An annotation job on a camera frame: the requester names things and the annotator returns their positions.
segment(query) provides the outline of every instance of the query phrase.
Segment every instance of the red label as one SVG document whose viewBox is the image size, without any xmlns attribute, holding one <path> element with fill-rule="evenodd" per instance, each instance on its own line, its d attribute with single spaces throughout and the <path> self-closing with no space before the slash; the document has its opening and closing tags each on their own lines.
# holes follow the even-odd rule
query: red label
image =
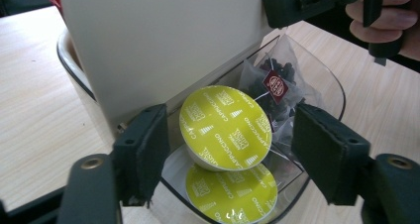
<svg viewBox="0 0 420 224">
<path fill-rule="evenodd" d="M 288 87 L 283 79 L 278 76 L 277 72 L 270 70 L 268 75 L 263 80 L 263 85 L 268 89 L 275 103 L 278 104 L 281 98 L 286 94 Z"/>
</svg>

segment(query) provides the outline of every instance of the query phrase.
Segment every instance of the human hand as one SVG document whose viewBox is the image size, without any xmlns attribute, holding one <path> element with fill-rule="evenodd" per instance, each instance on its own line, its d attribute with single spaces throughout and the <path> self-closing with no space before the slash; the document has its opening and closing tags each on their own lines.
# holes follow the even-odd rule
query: human hand
<svg viewBox="0 0 420 224">
<path fill-rule="evenodd" d="M 399 9 L 410 0 L 383 0 L 380 17 L 370 27 L 363 26 L 363 0 L 346 7 L 347 14 L 354 19 L 350 31 L 358 39 L 367 43 L 388 43 L 397 40 L 404 31 L 404 42 L 400 51 L 402 56 L 420 60 L 420 0 L 412 0 L 410 8 Z"/>
</svg>

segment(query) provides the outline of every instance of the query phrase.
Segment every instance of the yellow-green lid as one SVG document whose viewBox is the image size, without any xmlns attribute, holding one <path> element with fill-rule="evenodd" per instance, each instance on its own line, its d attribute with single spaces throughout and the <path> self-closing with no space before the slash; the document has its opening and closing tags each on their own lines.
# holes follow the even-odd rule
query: yellow-green lid
<svg viewBox="0 0 420 224">
<path fill-rule="evenodd" d="M 220 223 L 255 223 L 277 201 L 277 186 L 262 164 L 241 171 L 209 171 L 194 165 L 186 177 L 190 202 Z"/>
<path fill-rule="evenodd" d="M 258 103 L 227 86 L 207 86 L 191 93 L 182 105 L 179 124 L 190 150 L 224 170 L 256 166 L 271 145 L 269 121 Z"/>
</svg>

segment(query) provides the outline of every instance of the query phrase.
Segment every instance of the table top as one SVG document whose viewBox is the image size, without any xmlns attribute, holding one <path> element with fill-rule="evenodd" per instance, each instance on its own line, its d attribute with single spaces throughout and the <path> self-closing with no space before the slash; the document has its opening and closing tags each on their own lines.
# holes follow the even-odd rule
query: table top
<svg viewBox="0 0 420 224">
<path fill-rule="evenodd" d="M 0 28 L 0 198 L 11 210 L 62 187 L 74 162 L 110 148 L 56 55 L 65 30 L 58 11 L 2 18 Z M 376 64 L 365 49 L 304 22 L 287 34 L 341 81 L 347 96 L 342 121 L 371 142 L 372 157 L 391 153 L 420 163 L 419 73 L 392 61 Z M 176 202 L 169 195 L 160 187 L 151 209 L 124 209 L 125 222 L 173 220 L 165 213 Z M 361 205 L 360 198 L 356 207 L 328 205 L 310 182 L 279 223 L 362 223 Z"/>
</svg>

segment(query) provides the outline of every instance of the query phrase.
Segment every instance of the light wood surface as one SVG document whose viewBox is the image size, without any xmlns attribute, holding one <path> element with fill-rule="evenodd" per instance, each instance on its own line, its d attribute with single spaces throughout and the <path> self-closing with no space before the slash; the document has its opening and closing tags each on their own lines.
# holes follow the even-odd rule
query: light wood surface
<svg viewBox="0 0 420 224">
<path fill-rule="evenodd" d="M 65 185 L 71 165 L 109 153 L 55 47 L 65 25 L 55 8 L 0 19 L 0 199 L 11 210 Z M 288 35 L 324 62 L 347 95 L 343 122 L 371 141 L 371 155 L 420 163 L 420 74 L 306 23 Z M 185 208 L 159 188 L 151 210 L 125 209 L 127 223 L 188 223 L 167 208 Z M 360 209 L 327 205 L 313 182 L 280 223 L 361 223 Z"/>
</svg>

